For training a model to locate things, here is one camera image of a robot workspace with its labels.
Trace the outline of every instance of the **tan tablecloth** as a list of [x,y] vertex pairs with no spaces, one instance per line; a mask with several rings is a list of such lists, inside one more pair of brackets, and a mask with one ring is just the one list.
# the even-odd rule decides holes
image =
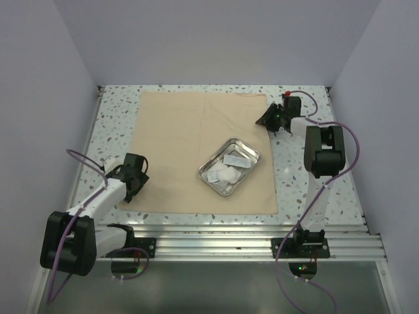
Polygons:
[[[131,203],[119,207],[159,213],[277,213],[269,137],[255,125],[265,110],[262,94],[144,92],[130,151],[147,157],[150,179]],[[224,198],[201,180],[198,169],[230,137],[250,144],[261,160]]]

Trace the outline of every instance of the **terrazzo table top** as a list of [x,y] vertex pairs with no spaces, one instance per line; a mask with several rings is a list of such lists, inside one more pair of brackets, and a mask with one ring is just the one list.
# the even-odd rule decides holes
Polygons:
[[[130,148],[136,123],[141,93],[150,92],[211,92],[266,94],[267,104],[282,103],[281,94],[287,90],[303,90],[318,101],[319,111],[314,120],[333,120],[324,86],[278,86],[278,85],[108,85],[105,88],[98,116],[92,132],[87,155],[103,161],[108,156],[123,159]],[[302,114],[310,113],[314,106],[302,94]],[[274,158],[276,215],[195,215],[138,213],[113,208],[101,224],[169,224],[169,225],[294,225],[301,216],[306,202],[308,174],[304,169],[304,139],[280,131],[270,134]],[[100,183],[100,178],[83,168],[75,194],[75,204],[89,195]],[[363,213],[359,205],[352,178],[345,176],[333,185],[325,223],[328,225],[364,226]]]

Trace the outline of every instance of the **speckled table surface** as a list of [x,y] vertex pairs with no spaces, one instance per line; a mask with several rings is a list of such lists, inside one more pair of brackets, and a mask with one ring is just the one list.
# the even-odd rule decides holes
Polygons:
[[[212,92],[266,94],[268,104],[281,103],[281,94],[287,90],[304,90],[318,101],[319,112],[314,116],[320,121],[333,120],[332,110],[323,86],[278,85],[125,85],[106,86],[94,125],[87,155],[95,160],[108,156],[121,157],[128,152],[133,128],[139,110],[139,100],[144,91],[152,92]],[[304,95],[302,114],[310,113],[313,104]],[[291,225],[301,216],[306,201],[308,174],[304,170],[304,140],[285,131],[270,134],[274,157],[276,215],[195,215],[138,213],[113,208],[103,219],[103,224],[170,224],[170,225]],[[76,189],[75,201],[79,202],[98,186],[100,178],[83,168]],[[351,177],[338,180],[331,191],[326,212],[326,224],[364,226],[363,213],[358,203]]]

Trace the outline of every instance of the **white object in tray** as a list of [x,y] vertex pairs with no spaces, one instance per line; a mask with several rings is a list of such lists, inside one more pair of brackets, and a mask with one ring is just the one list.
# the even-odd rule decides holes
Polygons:
[[231,155],[224,155],[223,163],[225,165],[240,167],[240,168],[250,168],[251,161],[250,159],[243,157],[235,157]]

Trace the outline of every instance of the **silver baking pan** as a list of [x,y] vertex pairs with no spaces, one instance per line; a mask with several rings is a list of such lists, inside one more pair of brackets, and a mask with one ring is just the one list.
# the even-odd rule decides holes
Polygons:
[[[247,158],[251,162],[250,168],[240,168],[242,172],[238,181],[234,184],[228,183],[210,183],[207,179],[208,170],[211,169],[218,161],[223,162],[224,155],[232,155],[235,157]],[[244,179],[249,175],[249,173],[256,167],[258,161],[261,159],[261,153],[238,139],[237,137],[230,138],[223,146],[215,152],[200,168],[198,175],[200,178],[212,187],[218,194],[221,196],[231,195],[237,187],[244,181]]]

